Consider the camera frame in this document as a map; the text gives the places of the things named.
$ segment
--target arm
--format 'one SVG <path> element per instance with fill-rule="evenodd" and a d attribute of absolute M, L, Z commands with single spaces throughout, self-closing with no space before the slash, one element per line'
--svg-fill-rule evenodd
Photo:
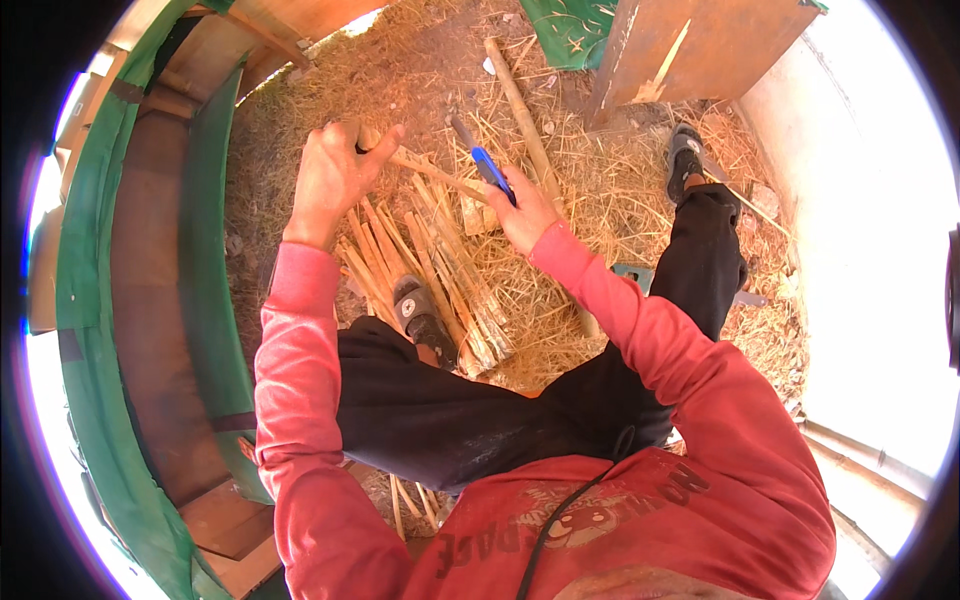
<path fill-rule="evenodd" d="M 261 315 L 255 459 L 276 501 L 277 550 L 296 598 L 396 597 L 412 568 L 399 537 L 338 467 L 343 446 L 333 297 L 339 269 L 325 251 L 342 215 L 372 184 L 382 165 L 374 160 L 385 161 L 398 138 L 384 138 L 392 149 L 358 157 L 347 128 L 311 133 Z"/>
<path fill-rule="evenodd" d="M 507 236 L 596 317 L 657 400 L 676 407 L 672 419 L 689 457 L 778 502 L 815 531 L 832 533 L 820 472 L 763 376 L 669 300 L 644 298 L 636 283 L 610 272 L 539 190 L 519 172 L 504 171 L 518 208 L 495 188 L 487 193 Z"/>

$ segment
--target black pants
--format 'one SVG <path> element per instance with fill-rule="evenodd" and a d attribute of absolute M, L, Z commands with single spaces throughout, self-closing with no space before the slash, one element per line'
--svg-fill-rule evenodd
<path fill-rule="evenodd" d="M 691 187 L 650 288 L 716 340 L 746 265 L 734 229 L 739 200 L 720 184 Z M 481 477 L 554 456 L 611 458 L 618 434 L 636 428 L 631 452 L 663 445 L 661 406 L 608 343 L 529 399 L 423 364 L 388 325 L 361 317 L 340 332 L 343 391 L 337 422 L 357 462 L 459 493 Z"/>

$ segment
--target person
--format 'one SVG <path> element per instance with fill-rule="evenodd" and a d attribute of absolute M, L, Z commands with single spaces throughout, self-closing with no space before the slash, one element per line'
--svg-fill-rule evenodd
<path fill-rule="evenodd" d="M 516 251 L 610 336 L 533 399 L 428 365 L 373 317 L 337 331 L 335 231 L 402 135 L 358 155 L 355 126 L 309 134 L 262 310 L 254 457 L 292 595 L 815 597 L 834 558 L 829 504 L 776 392 L 718 342 L 746 275 L 740 206 L 706 184 L 696 131 L 670 142 L 676 219 L 649 298 L 517 168 L 503 170 L 516 207 L 487 186 Z M 671 422 L 685 457 L 660 448 Z M 416 564 L 338 467 L 345 454 L 458 496 Z"/>

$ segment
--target drawstring cord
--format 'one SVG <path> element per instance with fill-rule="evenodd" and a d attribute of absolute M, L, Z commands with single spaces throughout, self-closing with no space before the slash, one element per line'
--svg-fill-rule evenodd
<path fill-rule="evenodd" d="M 622 461 L 630 453 L 630 447 L 634 444 L 634 434 L 636 433 L 636 428 L 633 425 L 627 425 L 623 428 L 623 431 L 620 432 L 620 435 L 616 439 L 616 444 L 613 447 L 613 464 L 610 465 L 605 471 L 590 479 L 583 485 L 579 490 L 572 493 L 566 497 L 566 500 L 560 503 L 560 506 L 557 507 L 551 515 L 550 518 L 543 523 L 543 527 L 540 529 L 540 534 L 537 536 L 537 541 L 534 544 L 534 550 L 530 553 L 530 560 L 527 561 L 527 568 L 523 571 L 523 579 L 520 580 L 520 587 L 516 591 L 516 600 L 525 600 L 527 593 L 530 591 L 530 585 L 534 581 L 534 572 L 537 570 L 537 561 L 540 560 L 540 552 L 543 550 L 543 545 L 546 544 L 546 538 L 550 535 L 550 527 L 560 518 L 560 515 L 573 504 L 577 498 L 582 496 L 584 492 L 592 488 L 594 485 L 599 483 L 603 478 L 610 472 L 610 470 L 616 466 L 617 463 Z"/>

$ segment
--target foot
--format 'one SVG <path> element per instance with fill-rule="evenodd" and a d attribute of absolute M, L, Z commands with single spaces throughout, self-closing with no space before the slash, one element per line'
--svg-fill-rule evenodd
<path fill-rule="evenodd" d="M 704 140 L 692 126 L 679 123 L 670 136 L 667 151 L 666 197 L 675 207 L 684 195 L 686 181 L 690 176 L 704 177 L 700 156 L 704 152 Z"/>
<path fill-rule="evenodd" d="M 420 360 L 423 360 L 422 352 L 432 351 L 441 369 L 453 371 L 457 368 L 457 347 L 446 332 L 430 290 L 419 277 L 404 276 L 396 283 L 394 313 L 403 331 L 417 345 Z"/>

